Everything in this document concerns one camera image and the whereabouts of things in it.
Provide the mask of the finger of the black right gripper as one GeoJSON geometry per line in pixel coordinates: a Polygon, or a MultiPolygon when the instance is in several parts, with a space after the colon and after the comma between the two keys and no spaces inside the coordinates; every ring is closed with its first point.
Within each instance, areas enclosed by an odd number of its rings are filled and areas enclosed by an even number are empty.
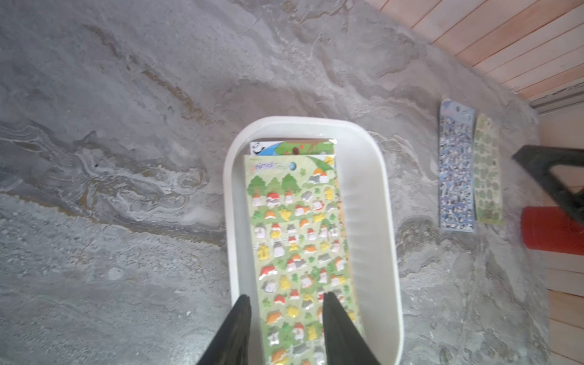
{"type": "Polygon", "coordinates": [[[512,156],[538,185],[575,222],[583,223],[583,189],[572,193],[561,180],[552,173],[556,166],[583,168],[583,150],[524,145],[512,156]]]}

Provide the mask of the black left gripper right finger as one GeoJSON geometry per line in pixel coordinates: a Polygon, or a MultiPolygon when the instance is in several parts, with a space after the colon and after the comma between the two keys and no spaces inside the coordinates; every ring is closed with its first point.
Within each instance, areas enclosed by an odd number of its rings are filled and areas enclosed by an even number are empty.
{"type": "Polygon", "coordinates": [[[322,317],[327,364],[380,364],[333,292],[324,295],[322,317]]]}

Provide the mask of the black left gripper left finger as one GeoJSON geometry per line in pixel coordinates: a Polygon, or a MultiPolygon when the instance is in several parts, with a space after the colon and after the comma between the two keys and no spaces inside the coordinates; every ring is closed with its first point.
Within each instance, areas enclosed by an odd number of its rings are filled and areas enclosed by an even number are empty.
{"type": "Polygon", "coordinates": [[[248,295],[240,295],[197,365],[249,364],[252,307],[248,295]]]}

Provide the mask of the green frog sticker sheet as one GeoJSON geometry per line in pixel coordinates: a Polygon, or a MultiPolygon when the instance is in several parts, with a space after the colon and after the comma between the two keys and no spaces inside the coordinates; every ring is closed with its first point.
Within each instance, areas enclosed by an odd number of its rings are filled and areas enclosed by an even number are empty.
{"type": "Polygon", "coordinates": [[[476,221],[503,224],[499,134],[491,118],[480,114],[474,128],[474,209],[476,221]]]}

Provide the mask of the blue penguin sticker sheet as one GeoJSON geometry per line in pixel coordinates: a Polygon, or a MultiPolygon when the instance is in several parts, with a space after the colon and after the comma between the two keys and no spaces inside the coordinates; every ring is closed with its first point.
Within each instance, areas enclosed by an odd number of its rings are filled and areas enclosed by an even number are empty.
{"type": "Polygon", "coordinates": [[[475,231],[475,111],[444,98],[439,120],[439,221],[448,231],[475,231]]]}

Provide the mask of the white plastic storage box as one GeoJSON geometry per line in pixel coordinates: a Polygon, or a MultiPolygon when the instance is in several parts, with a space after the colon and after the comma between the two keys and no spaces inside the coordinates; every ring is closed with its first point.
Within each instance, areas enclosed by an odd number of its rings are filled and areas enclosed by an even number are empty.
{"type": "Polygon", "coordinates": [[[260,139],[334,139],[350,266],[364,340],[381,364],[402,358],[404,323],[395,234],[386,164],[375,140],[359,125],[341,120],[271,116],[256,120],[233,140],[223,168],[224,209],[231,301],[245,294],[252,317],[248,358],[262,359],[259,303],[252,275],[251,238],[246,223],[243,157],[260,139]]]}

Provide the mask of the panda sticker sheet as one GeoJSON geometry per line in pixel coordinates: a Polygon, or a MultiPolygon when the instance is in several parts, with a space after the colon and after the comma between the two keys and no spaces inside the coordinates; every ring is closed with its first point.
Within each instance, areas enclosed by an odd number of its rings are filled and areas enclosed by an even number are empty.
{"type": "Polygon", "coordinates": [[[335,139],[261,140],[249,143],[251,155],[334,155],[335,139]]]}

